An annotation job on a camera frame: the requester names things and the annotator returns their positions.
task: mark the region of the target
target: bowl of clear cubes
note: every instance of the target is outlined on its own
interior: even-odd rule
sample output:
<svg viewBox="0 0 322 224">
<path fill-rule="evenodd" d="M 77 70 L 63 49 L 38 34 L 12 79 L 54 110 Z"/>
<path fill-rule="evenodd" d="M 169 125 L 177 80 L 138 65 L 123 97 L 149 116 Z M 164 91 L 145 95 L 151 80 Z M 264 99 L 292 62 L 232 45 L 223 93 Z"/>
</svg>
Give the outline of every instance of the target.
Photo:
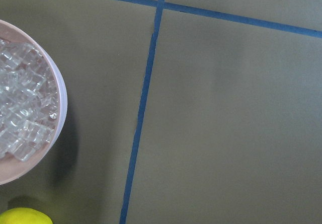
<svg viewBox="0 0 322 224">
<path fill-rule="evenodd" d="M 0 20 L 0 184 L 44 158 L 66 113 L 66 87 L 54 61 L 29 35 Z"/>
</svg>

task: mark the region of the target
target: vertical blue line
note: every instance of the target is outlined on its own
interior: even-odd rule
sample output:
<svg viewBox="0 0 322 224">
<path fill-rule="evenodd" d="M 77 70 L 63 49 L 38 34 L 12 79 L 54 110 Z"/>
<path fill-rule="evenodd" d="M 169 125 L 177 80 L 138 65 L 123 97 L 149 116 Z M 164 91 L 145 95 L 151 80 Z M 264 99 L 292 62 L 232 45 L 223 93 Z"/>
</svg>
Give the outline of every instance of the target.
<svg viewBox="0 0 322 224">
<path fill-rule="evenodd" d="M 150 48 L 149 48 L 149 53 L 148 53 L 148 57 L 147 57 L 140 106 L 139 106 L 139 111 L 138 111 L 138 115 L 137 115 L 137 126 L 136 126 L 136 131 L 134 134 L 134 138 L 133 138 L 133 146 L 132 146 L 130 163 L 129 163 L 127 178 L 126 178 L 126 183 L 125 183 L 125 190 L 124 190 L 124 196 L 123 196 L 123 206 L 122 206 L 122 210 L 121 210 L 119 224 L 126 224 L 126 217 L 127 217 L 127 211 L 128 211 L 128 207 L 129 207 L 130 195 L 131 195 L 131 190 L 132 190 L 132 183 L 133 183 L 133 177 L 134 177 L 134 171 L 135 171 L 136 158 L 137 158 L 137 153 L 138 153 L 138 149 L 139 149 L 142 126 L 143 126 L 143 119 L 144 119 L 144 112 L 145 112 L 146 101 L 147 101 L 147 94 L 148 94 L 148 90 L 149 90 L 149 86 L 150 86 L 152 67 L 153 67 L 154 56 L 155 56 L 156 42 L 157 42 L 157 38 L 159 35 L 159 29 L 160 29 L 160 23 L 161 23 L 164 4 L 165 4 L 165 0 L 157 0 L 155 17 L 154 17 L 154 31 L 151 36 Z"/>
</svg>

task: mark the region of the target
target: round container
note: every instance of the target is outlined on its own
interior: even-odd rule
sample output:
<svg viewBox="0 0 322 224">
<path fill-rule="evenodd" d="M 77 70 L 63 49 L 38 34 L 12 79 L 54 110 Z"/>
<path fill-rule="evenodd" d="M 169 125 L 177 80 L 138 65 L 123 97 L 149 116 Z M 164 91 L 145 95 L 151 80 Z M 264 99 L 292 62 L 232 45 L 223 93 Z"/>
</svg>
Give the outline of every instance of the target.
<svg viewBox="0 0 322 224">
<path fill-rule="evenodd" d="M 44 146 L 41 149 L 37 150 L 26 162 L 21 162 L 14 156 L 9 154 L 6 154 L 4 158 L 0 159 L 1 185 L 18 179 L 19 177 L 30 171 L 42 160 L 42 158 L 47 154 L 47 152 L 56 142 L 66 119 L 67 91 L 61 73 L 59 72 L 59 69 L 52 58 L 50 58 L 46 51 L 42 47 L 40 47 L 40 45 L 37 44 L 37 42 L 33 40 L 28 34 L 13 26 L 12 24 L 0 20 L 0 38 L 7 39 L 11 42 L 33 44 L 39 50 L 40 54 L 44 57 L 46 62 L 50 65 L 58 91 L 57 126 L 54 130 L 54 135 L 51 142 L 44 144 Z"/>
</svg>

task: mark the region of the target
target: yellow fruit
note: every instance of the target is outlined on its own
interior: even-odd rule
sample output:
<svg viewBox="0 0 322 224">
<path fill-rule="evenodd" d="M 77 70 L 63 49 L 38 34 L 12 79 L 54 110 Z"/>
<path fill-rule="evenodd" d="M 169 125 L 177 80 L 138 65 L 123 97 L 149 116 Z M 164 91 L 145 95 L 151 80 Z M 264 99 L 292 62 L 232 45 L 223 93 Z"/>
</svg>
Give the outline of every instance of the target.
<svg viewBox="0 0 322 224">
<path fill-rule="evenodd" d="M 18 207 L 0 214 L 0 224 L 53 224 L 44 213 L 31 209 Z"/>
</svg>

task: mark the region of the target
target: pile of clear cubes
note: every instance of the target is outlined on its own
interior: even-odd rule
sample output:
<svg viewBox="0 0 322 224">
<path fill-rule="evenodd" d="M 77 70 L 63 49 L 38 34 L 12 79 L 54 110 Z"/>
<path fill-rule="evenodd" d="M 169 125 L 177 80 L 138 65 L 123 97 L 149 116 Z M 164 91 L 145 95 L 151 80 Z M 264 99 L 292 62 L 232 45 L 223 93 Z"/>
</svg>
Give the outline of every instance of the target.
<svg viewBox="0 0 322 224">
<path fill-rule="evenodd" d="M 0 39 L 0 159 L 27 161 L 50 143 L 57 113 L 55 79 L 39 51 Z"/>
</svg>

